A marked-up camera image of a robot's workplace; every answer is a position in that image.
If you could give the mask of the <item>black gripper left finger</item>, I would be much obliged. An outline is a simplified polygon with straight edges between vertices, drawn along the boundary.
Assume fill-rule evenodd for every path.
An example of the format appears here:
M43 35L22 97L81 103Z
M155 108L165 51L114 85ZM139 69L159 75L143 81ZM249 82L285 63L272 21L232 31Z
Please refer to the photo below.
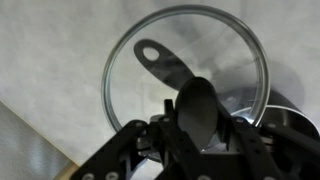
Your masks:
M130 180L145 160L163 150L165 121L126 124L70 177L70 180Z

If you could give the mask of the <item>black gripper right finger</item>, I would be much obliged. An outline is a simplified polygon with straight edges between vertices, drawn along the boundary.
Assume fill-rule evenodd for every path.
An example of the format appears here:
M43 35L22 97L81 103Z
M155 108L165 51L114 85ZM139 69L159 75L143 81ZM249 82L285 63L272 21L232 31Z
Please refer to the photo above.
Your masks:
M232 118L236 155L229 180L320 180L320 142L276 122L254 128Z

